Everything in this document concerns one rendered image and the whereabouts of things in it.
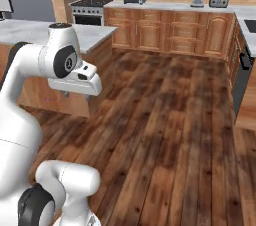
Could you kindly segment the wooden side base cupboards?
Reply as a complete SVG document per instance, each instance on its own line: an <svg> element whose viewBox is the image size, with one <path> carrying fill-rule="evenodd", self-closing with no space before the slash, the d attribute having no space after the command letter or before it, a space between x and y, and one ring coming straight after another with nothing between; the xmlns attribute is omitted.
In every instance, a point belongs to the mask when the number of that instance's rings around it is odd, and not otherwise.
<svg viewBox="0 0 256 226"><path fill-rule="evenodd" d="M234 83L237 80L238 66L240 65L239 55L245 51L247 45L237 18L233 20L230 37L226 69L231 91L234 91ZM235 125L244 129L256 130L256 62L249 72L245 90L242 92L242 100L238 112L235 114Z"/></svg>

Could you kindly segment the black dishwasher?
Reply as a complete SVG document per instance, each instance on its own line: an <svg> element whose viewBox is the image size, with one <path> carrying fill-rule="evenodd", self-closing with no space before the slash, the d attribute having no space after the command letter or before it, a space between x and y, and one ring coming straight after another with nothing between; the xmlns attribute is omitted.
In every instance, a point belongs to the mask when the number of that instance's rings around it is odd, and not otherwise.
<svg viewBox="0 0 256 226"><path fill-rule="evenodd" d="M253 64L254 58L248 46L245 46L244 51L239 55L239 68L232 91L235 115L238 115Z"/></svg>

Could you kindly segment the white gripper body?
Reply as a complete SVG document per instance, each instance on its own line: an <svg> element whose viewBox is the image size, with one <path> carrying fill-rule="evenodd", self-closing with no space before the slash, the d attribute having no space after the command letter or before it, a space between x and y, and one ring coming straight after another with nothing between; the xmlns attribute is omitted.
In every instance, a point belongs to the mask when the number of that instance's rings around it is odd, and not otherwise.
<svg viewBox="0 0 256 226"><path fill-rule="evenodd" d="M48 84L53 90L84 95L98 96L102 91L101 80L97 73L95 73L90 80L48 79Z"/></svg>

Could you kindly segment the wooden base cupboards run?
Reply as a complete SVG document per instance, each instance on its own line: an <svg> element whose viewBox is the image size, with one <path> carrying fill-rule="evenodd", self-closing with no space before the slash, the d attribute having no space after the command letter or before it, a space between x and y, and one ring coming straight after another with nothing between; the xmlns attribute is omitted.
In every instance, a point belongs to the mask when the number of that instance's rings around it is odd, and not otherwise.
<svg viewBox="0 0 256 226"><path fill-rule="evenodd" d="M114 48L226 59L233 13L106 8Z"/></svg>

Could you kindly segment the steel stove with oven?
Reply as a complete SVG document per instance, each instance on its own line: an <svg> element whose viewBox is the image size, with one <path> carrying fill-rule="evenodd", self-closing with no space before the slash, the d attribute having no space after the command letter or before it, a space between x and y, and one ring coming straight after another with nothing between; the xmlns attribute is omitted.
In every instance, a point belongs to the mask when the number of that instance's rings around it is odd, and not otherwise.
<svg viewBox="0 0 256 226"><path fill-rule="evenodd" d="M104 6L112 0L77 0L71 2L73 23L82 25L104 25Z"/></svg>

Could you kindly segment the wooden island cabinet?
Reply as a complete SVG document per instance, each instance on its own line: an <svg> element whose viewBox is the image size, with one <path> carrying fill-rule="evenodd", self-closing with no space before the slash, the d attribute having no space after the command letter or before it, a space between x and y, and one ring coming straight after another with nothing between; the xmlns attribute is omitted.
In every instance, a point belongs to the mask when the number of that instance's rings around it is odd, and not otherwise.
<svg viewBox="0 0 256 226"><path fill-rule="evenodd" d="M99 96L86 98L84 95L76 93L64 95L61 91L52 90L46 79L33 77L25 80L17 103L23 106L90 118L106 98L114 83L112 37L101 41L89 52L82 53L82 57L97 67L97 73L102 83L102 92Z"/></svg>

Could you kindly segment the dark sink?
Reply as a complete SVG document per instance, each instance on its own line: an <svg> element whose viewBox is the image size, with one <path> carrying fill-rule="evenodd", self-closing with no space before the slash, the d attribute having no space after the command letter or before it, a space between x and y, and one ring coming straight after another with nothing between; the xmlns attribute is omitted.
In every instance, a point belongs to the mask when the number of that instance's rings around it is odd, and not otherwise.
<svg viewBox="0 0 256 226"><path fill-rule="evenodd" d="M250 33L256 33L256 20L245 20L245 24Z"/></svg>

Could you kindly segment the silver toaster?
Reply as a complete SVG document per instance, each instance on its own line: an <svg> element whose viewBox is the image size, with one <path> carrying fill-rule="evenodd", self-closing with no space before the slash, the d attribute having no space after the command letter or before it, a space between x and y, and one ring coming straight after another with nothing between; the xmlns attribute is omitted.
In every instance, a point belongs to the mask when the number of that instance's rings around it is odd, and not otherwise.
<svg viewBox="0 0 256 226"><path fill-rule="evenodd" d="M212 8L226 8L229 0L209 0L209 6Z"/></svg>

